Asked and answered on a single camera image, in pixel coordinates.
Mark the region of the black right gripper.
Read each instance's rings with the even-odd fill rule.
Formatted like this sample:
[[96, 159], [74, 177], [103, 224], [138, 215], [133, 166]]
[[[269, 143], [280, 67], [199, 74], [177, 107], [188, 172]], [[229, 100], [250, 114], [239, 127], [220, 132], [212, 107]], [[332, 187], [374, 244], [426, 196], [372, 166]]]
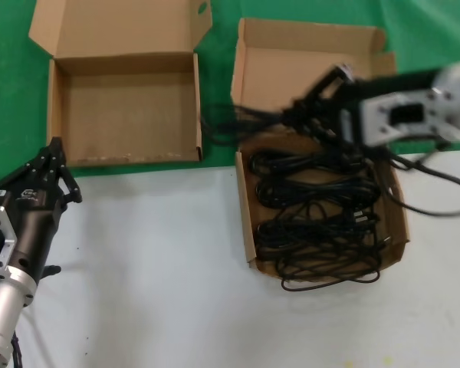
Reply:
[[[337, 88], [337, 112], [358, 111], [362, 102], [374, 97], [428, 90], [441, 70], [436, 68], [365, 80], [353, 78], [348, 66], [340, 64], [332, 67], [306, 93], [304, 100], [314, 102], [328, 87], [339, 81], [342, 84]], [[304, 100], [296, 100], [284, 110], [284, 125], [318, 143], [339, 143], [335, 132], [329, 129], [321, 107], [315, 103], [309, 105]]]

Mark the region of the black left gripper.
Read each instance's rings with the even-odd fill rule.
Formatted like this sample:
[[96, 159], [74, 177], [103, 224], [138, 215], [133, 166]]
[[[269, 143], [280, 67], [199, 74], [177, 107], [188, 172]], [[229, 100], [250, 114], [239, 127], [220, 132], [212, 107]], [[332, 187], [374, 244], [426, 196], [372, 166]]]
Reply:
[[[58, 184], [60, 179], [67, 187], [66, 194]], [[0, 189], [11, 193], [18, 210], [17, 243], [9, 265], [38, 283], [65, 204], [83, 201], [67, 167], [61, 138], [53, 137], [37, 156], [0, 179]]]

